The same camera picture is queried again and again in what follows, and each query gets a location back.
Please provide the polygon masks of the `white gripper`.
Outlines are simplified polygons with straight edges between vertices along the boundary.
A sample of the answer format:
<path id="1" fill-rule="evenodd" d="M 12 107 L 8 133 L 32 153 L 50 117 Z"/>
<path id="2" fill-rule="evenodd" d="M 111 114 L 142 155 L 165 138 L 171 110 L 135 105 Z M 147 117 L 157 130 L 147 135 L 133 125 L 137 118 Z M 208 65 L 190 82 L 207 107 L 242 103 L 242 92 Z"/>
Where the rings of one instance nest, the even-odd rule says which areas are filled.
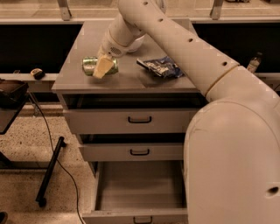
<path id="1" fill-rule="evenodd" d="M 100 56 L 94 68 L 94 77 L 101 79 L 114 65 L 113 58 L 120 58 L 128 51 L 128 36 L 120 31 L 106 30 L 98 51 Z"/>

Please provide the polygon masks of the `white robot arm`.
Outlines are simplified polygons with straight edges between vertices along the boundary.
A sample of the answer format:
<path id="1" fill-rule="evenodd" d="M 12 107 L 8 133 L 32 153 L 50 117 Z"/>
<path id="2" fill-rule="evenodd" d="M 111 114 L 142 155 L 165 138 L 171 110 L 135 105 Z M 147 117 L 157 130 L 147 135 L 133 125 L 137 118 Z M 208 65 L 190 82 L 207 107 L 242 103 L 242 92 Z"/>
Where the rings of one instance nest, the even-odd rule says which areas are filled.
<path id="1" fill-rule="evenodd" d="M 258 77 L 170 20 L 155 0 L 118 0 L 94 70 L 148 34 L 206 97 L 185 135 L 189 224 L 280 224 L 280 98 Z"/>

